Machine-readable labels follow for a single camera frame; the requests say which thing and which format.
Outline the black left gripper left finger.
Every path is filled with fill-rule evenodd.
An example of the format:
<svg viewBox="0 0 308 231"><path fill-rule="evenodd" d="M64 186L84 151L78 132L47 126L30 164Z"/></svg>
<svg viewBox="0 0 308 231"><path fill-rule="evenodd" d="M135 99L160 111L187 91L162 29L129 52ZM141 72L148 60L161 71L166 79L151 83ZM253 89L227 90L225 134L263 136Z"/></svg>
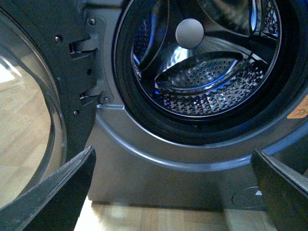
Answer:
<svg viewBox="0 0 308 231"><path fill-rule="evenodd" d="M90 146L0 210L2 231L72 231L96 164Z"/></svg>

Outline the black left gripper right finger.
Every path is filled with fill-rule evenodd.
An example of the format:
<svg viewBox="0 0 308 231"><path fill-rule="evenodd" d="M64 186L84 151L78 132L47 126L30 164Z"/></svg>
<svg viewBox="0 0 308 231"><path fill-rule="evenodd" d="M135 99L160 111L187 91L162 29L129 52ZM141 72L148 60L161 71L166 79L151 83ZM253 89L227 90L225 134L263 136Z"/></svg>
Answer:
<svg viewBox="0 0 308 231"><path fill-rule="evenodd" d="M251 165L267 214L278 231L308 229L308 179L261 149Z"/></svg>

